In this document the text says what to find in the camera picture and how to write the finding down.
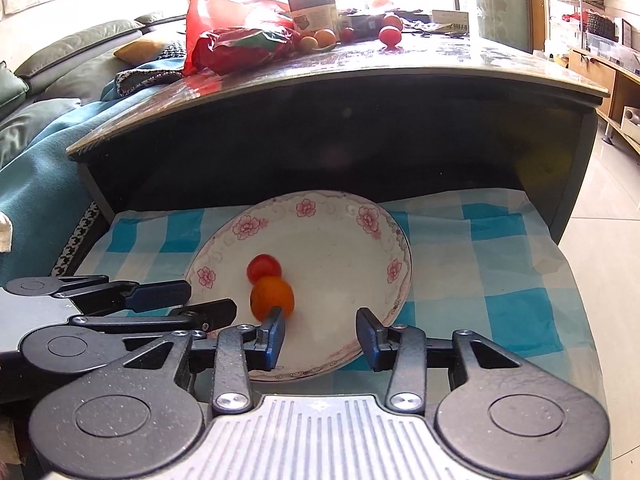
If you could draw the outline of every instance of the white box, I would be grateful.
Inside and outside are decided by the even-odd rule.
[[[633,112],[631,115],[638,116],[640,114],[640,108],[631,108],[625,106],[625,111],[622,115],[622,124],[620,129],[625,132],[629,137],[631,137],[635,142],[640,144],[640,125],[633,123],[629,118],[627,118],[627,111]]]

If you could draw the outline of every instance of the plate rim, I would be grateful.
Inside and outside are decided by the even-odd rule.
[[[300,196],[304,198],[306,195],[316,193],[324,196],[326,198],[353,198],[354,201],[361,205],[373,205],[378,209],[378,213],[381,214],[386,221],[386,224],[391,228],[392,232],[396,234],[396,242],[398,243],[399,249],[404,254],[403,261],[407,264],[407,272],[400,283],[398,296],[394,301],[394,305],[391,310],[385,315],[384,319],[381,320],[381,323],[385,326],[392,323],[396,317],[400,314],[400,310],[406,303],[406,299],[409,295],[409,291],[411,289],[412,275],[413,275],[413,261],[411,254],[411,247],[409,244],[409,239],[404,232],[402,226],[393,218],[391,213],[386,210],[386,208],[382,207],[380,204],[369,200],[368,198],[364,198],[363,196],[349,193],[347,191],[336,191],[336,190],[326,190],[326,189],[308,189],[303,191],[293,191],[290,193],[285,193],[283,195],[278,195],[272,198],[268,198],[267,200],[263,200],[262,202],[258,202],[255,205],[248,206],[235,216],[223,224],[219,229],[217,229],[202,245],[200,250],[194,255],[191,259],[191,263],[187,268],[187,271],[184,274],[184,279],[189,282],[188,279],[193,274],[193,266],[198,257],[202,254],[204,248],[210,243],[211,240],[216,238],[217,236],[226,233],[227,231],[233,228],[233,225],[238,222],[238,219],[244,215],[247,215],[249,211],[263,208],[265,206],[273,205],[275,203],[288,202],[292,198]],[[337,356],[341,353],[344,353],[340,356],[339,359],[331,360],[323,363],[317,367],[310,368],[309,370],[297,370],[295,372],[286,372],[284,374],[274,374],[274,370],[271,372],[264,372],[261,370],[252,370],[250,372],[250,379],[252,381],[259,381],[265,383],[273,383],[273,382],[289,382],[289,381],[299,381],[300,379],[307,379],[311,377],[318,377],[332,371],[338,370],[343,366],[351,363],[356,360],[362,354],[362,348],[358,344],[358,340],[352,340],[347,343],[345,346],[340,348],[338,351],[334,352],[330,355]]]

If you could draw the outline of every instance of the blue checkered tablecloth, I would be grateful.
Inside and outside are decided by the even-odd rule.
[[[381,206],[404,229],[412,253],[412,290],[397,323],[439,338],[459,328],[474,330],[606,405],[571,269],[523,192],[450,191]],[[182,278],[207,239],[244,209],[121,213],[77,274],[142,283]],[[359,357],[325,376],[256,388],[283,394],[371,392],[383,398],[388,378],[389,372],[374,374]],[[206,390],[207,378],[198,382]],[[428,400],[443,398],[449,391],[446,370],[429,370],[428,384]],[[600,480],[610,478],[609,462],[607,449],[596,470]]]

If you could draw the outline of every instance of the gray sofa cushion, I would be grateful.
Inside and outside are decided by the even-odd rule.
[[[15,73],[30,93],[38,93],[86,60],[135,40],[142,27],[135,20],[114,20],[86,28],[37,51]]]
[[[28,89],[27,84],[0,61],[0,121],[24,102]]]
[[[25,106],[0,122],[0,168],[20,155],[51,122],[79,106],[80,99],[51,99]]]
[[[63,75],[38,96],[38,101],[79,98],[85,105],[100,100],[104,86],[113,81],[118,72],[132,68],[131,65],[115,57],[114,50],[100,54]]]
[[[155,22],[164,20],[166,16],[162,10],[156,10],[155,12],[148,12],[142,16],[138,16],[136,21],[143,25],[153,25]]]

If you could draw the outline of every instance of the white plate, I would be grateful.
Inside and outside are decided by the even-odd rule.
[[[355,359],[355,314],[369,307],[387,325],[411,284],[406,237],[379,205],[337,191],[307,191],[253,206],[220,228],[195,257],[186,279],[190,303],[232,298],[236,324],[260,324],[251,313],[246,266],[271,254],[293,288],[278,366],[253,371],[258,381],[290,381],[328,373]]]

